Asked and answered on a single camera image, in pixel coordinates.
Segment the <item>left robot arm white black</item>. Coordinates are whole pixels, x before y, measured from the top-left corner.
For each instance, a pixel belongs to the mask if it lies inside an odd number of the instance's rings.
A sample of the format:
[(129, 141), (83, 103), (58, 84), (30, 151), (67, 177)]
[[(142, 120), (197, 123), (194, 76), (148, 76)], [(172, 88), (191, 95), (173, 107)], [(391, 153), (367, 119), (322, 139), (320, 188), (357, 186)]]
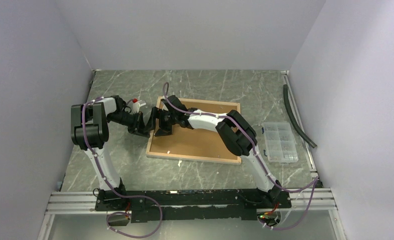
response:
[(91, 160), (99, 179), (98, 198), (115, 209), (127, 206), (128, 196), (120, 175), (111, 161), (107, 142), (110, 122), (127, 127), (132, 135), (149, 137), (144, 130), (143, 113), (127, 111), (128, 103), (118, 95), (98, 97), (70, 108), (70, 134), (74, 145), (79, 146)]

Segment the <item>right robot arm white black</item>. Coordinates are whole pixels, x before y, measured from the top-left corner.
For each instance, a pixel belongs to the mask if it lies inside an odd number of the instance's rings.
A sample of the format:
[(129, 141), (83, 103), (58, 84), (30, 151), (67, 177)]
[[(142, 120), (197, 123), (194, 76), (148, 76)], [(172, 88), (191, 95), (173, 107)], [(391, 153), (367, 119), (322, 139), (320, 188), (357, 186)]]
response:
[(174, 95), (160, 98), (144, 132), (150, 134), (148, 156), (222, 164), (245, 161), (261, 204), (270, 208), (279, 201), (280, 183), (262, 160), (257, 134), (240, 114), (238, 104)]

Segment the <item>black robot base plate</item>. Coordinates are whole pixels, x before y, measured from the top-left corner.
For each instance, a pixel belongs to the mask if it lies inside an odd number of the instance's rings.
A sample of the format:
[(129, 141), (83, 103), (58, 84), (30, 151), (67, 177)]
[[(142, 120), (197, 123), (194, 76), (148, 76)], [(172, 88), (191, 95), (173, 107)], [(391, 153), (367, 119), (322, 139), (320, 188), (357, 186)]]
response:
[(131, 212), (133, 223), (171, 220), (241, 219), (255, 221), (257, 213), (273, 208), (289, 209), (289, 193), (273, 194), (257, 188), (203, 190), (126, 190), (126, 198), (100, 201), (97, 212)]

